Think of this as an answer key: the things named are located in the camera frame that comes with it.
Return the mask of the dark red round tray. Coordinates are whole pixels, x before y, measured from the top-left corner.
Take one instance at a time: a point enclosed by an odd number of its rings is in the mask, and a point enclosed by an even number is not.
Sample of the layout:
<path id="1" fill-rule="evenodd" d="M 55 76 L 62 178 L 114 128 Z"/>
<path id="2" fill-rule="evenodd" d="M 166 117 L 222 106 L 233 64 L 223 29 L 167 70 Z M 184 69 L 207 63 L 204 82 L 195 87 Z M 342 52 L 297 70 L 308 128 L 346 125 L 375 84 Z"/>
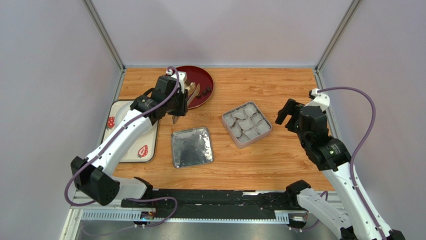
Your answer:
<path id="1" fill-rule="evenodd" d="M 188 109 L 192 110 L 204 105 L 213 95 L 215 84 L 212 76 L 205 69 L 198 66 L 184 65 L 179 66 L 176 69 L 178 71 L 186 72 L 187 80 L 190 83 L 195 83 L 195 85 L 200 84 L 200 91 L 198 94 L 202 94 L 202 97 L 200 99 L 195 97 L 190 103 Z M 206 87 L 210 87 L 211 92 L 204 95 L 203 91 Z"/>

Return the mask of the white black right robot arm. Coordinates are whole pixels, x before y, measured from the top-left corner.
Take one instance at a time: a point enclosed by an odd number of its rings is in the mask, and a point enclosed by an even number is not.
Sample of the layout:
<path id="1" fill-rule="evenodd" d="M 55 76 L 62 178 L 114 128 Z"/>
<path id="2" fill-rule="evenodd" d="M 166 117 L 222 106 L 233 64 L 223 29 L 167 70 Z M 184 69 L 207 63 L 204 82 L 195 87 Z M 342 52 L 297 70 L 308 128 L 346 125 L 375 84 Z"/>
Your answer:
<path id="1" fill-rule="evenodd" d="M 296 133 L 308 159 L 327 178 L 337 193 L 345 212 L 341 212 L 320 197 L 304 180 L 286 187 L 290 205 L 303 208 L 318 218 L 340 240 L 403 240 L 403 233 L 391 227 L 379 216 L 370 200 L 361 198 L 351 174 L 351 155 L 344 143 L 329 135 L 325 109 L 328 103 L 308 104 L 288 99 L 278 112 L 276 124 L 290 116 L 285 127 Z"/>

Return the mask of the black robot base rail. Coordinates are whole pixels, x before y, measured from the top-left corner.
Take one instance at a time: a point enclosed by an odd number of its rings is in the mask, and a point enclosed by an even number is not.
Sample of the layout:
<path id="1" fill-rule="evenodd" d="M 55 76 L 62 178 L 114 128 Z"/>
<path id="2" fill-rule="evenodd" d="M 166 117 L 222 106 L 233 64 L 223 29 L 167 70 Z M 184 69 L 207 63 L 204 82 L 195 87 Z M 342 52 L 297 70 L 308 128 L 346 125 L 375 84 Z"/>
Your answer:
<path id="1" fill-rule="evenodd" d="M 158 219 L 195 221 L 273 221 L 304 228 L 308 211 L 284 191 L 154 189 L 143 202 L 123 199 L 123 208 L 146 208 Z"/>

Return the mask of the metal serving tongs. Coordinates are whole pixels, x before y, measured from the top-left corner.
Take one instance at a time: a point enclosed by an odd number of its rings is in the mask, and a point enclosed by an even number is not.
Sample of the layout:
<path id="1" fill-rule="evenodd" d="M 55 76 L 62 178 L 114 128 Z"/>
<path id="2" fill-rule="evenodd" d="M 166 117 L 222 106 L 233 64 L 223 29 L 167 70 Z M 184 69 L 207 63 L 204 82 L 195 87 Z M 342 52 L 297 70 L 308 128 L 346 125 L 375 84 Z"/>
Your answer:
<path id="1" fill-rule="evenodd" d="M 200 84 L 195 85 L 195 83 L 193 83 L 193 86 L 190 86 L 190 90 L 192 90 L 191 94 L 189 95 L 189 98 L 187 100 L 187 107 L 189 107 L 189 105 L 191 104 L 191 102 L 194 100 L 194 98 L 199 94 L 200 92 Z M 180 116 L 173 116 L 172 117 L 172 123 L 176 124 L 179 121 Z"/>

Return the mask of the strawberry pattern rectangular tray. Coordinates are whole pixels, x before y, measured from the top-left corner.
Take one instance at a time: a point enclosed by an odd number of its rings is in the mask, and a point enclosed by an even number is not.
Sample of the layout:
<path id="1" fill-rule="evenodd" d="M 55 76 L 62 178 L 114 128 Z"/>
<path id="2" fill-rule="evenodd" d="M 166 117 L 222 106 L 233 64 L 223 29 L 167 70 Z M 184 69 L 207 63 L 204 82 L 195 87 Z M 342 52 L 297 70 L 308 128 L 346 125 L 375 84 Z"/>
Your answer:
<path id="1" fill-rule="evenodd" d="M 110 107 L 109 116 L 108 116 L 106 127 L 103 133 L 102 142 L 104 142 L 117 128 L 116 127 L 115 129 L 113 129 L 115 125 L 114 115 L 118 111 L 117 107 L 113 106 L 113 104 Z M 120 160 L 120 163 L 148 163 L 154 159 L 155 152 L 157 149 L 158 134 L 156 139 L 154 139 L 151 135 L 146 135 L 146 136 L 143 136 L 143 135 L 141 135 L 134 142 L 134 144 L 129 148 L 129 150 L 124 154 L 124 156 Z"/>

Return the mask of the white scalloped plate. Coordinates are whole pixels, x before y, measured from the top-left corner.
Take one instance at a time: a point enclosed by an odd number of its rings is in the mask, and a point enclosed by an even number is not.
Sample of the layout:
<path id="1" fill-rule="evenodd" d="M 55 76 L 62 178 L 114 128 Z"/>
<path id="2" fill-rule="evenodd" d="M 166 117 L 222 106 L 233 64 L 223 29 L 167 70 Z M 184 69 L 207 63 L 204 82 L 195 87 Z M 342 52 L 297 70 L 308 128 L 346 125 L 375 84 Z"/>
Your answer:
<path id="1" fill-rule="evenodd" d="M 133 103 L 132 100 L 120 100 L 113 104 L 114 107 L 117 107 L 117 113 L 114 115 L 114 127 L 115 129 L 125 118 L 127 112 L 130 110 L 130 106 Z M 159 123 L 160 121 L 156 122 L 151 130 L 143 135 L 145 137 L 146 135 L 152 136 L 154 139 L 157 139 L 158 136 L 158 130 L 159 130 Z"/>

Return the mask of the silver square tin lid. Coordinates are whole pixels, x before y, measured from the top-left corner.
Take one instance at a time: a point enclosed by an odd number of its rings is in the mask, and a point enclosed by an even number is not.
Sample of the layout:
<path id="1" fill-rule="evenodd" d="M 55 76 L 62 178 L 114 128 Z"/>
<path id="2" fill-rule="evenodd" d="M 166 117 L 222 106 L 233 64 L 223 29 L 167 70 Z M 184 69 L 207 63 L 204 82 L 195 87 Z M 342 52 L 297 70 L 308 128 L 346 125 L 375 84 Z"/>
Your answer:
<path id="1" fill-rule="evenodd" d="M 171 155 L 176 169 L 213 163 L 215 157 L 209 129 L 198 127 L 172 133 Z"/>

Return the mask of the pink square chocolate tin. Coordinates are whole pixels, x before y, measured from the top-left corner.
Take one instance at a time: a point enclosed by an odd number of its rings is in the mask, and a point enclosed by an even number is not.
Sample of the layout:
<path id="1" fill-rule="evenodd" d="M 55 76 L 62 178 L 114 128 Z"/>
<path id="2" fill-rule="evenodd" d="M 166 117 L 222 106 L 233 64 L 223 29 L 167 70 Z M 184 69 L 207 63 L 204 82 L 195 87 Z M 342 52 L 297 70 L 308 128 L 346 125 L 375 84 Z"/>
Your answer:
<path id="1" fill-rule="evenodd" d="M 273 129 L 272 124 L 253 101 L 225 112 L 221 121 L 239 149 L 264 139 Z"/>

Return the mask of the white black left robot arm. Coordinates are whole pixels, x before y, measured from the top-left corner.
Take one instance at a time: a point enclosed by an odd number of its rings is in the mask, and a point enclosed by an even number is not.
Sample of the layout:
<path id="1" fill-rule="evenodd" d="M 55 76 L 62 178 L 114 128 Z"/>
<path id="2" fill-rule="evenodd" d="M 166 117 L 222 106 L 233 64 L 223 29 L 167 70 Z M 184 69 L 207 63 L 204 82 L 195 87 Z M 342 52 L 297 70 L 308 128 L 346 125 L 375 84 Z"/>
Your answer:
<path id="1" fill-rule="evenodd" d="M 116 199 L 141 199 L 147 190 L 139 178 L 119 178 L 113 173 L 130 147 L 165 115 L 185 116 L 188 111 L 186 73 L 162 75 L 154 88 L 137 97 L 123 120 L 107 139 L 85 158 L 70 163 L 72 177 L 67 183 L 91 198 L 90 203 L 107 206 Z"/>

